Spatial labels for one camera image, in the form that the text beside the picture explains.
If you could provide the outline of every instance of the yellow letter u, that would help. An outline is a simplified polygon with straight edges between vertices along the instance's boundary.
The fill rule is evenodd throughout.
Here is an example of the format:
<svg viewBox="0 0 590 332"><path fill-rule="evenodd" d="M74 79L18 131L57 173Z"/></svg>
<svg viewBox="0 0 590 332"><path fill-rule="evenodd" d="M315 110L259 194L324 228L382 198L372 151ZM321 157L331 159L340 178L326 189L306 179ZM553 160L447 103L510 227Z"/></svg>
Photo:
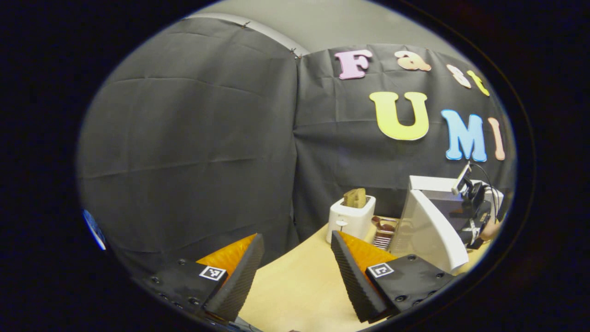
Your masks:
<svg viewBox="0 0 590 332"><path fill-rule="evenodd" d="M383 134L393 139L414 141L424 137L428 132L428 113L424 103L427 97L420 92L406 92L404 97L412 102L414 108L416 122L411 126L404 126L398 120L398 111L395 107L397 93L373 92L369 95L370 100L375 102L377 124Z"/></svg>

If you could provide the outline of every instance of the table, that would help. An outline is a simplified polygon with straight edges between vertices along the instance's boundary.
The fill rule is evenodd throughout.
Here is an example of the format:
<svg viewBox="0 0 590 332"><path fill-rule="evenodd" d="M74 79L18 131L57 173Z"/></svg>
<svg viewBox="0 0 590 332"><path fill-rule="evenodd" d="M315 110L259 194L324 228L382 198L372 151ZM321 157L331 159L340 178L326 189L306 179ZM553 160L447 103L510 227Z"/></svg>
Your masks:
<svg viewBox="0 0 590 332"><path fill-rule="evenodd" d="M371 242L376 227L364 238ZM258 269L239 317L264 332L353 332L373 324L356 317L334 254L325 236L327 224L297 247ZM489 242L469 250L468 271Z"/></svg>

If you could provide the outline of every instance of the letter m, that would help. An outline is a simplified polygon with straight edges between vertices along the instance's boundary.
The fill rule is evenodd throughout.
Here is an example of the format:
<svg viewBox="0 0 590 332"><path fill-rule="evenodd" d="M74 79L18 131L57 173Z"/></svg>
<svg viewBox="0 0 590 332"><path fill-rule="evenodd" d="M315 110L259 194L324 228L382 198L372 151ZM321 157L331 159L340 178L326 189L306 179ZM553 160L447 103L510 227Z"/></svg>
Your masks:
<svg viewBox="0 0 590 332"><path fill-rule="evenodd" d="M473 160L484 162L487 160L486 147L483 140L483 121L475 114L469 116L469 128L465 127L459 114L452 109L441 111L443 118L447 121L449 149L447 158L450 160L460 160L465 155L465 159L473 156ZM463 148L463 153L459 150L459 144Z"/></svg>

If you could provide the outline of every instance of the black fabric backdrop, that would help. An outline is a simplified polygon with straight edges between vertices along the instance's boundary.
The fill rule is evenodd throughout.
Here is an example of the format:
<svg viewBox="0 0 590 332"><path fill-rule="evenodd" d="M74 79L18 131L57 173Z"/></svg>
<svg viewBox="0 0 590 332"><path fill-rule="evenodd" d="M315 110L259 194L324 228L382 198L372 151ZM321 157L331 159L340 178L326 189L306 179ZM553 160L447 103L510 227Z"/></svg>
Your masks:
<svg viewBox="0 0 590 332"><path fill-rule="evenodd" d="M173 24L104 82L81 130L84 208L139 273L262 233L263 264L298 244L294 56L212 18Z"/></svg>
<svg viewBox="0 0 590 332"><path fill-rule="evenodd" d="M334 53L364 48L373 53L366 76L339 79ZM432 70L399 67L398 50L421 55ZM446 64L476 72L491 96L462 87ZM385 136L369 99L378 91L399 95L403 125L414 121L404 93L425 93L426 136ZM476 68L407 45L295 59L249 28L185 19L135 50L96 94L78 147L83 206L135 275L255 232L264 235L265 265L321 228L351 188L377 198L376 214L399 217L409 175L456 177L466 161L445 157L443 109L465 124L470 114L482 117L488 158L481 165L509 196L516 166L509 120ZM500 121L504 161L494 157L491 116Z"/></svg>

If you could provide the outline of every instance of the wire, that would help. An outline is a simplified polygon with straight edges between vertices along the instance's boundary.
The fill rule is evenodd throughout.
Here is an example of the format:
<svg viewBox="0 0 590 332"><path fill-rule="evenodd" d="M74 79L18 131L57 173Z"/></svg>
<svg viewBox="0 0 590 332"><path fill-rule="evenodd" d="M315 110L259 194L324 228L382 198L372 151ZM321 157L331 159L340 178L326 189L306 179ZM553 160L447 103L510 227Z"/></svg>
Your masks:
<svg viewBox="0 0 590 332"><path fill-rule="evenodd" d="M498 218L498 210L496 209L496 198L494 198L494 189L495 188L491 185L490 177L487 176L487 172L486 172L486 170L483 169L483 167L481 167L481 166L479 166L477 164L470 164L470 166L477 166L483 172L483 174L486 176L486 180L488 182L488 185L486 187L490 187L490 189L491 189L491 200L494 203L494 224L495 224L496 223L496 219Z"/></svg>
<svg viewBox="0 0 590 332"><path fill-rule="evenodd" d="M230 322L230 326L234 326L240 329L240 331L247 331L246 328L248 328L250 331L252 332L258 332L260 331L258 328L252 326L252 324L247 323L248 325L245 324L240 324L240 323L236 323L236 322Z"/></svg>

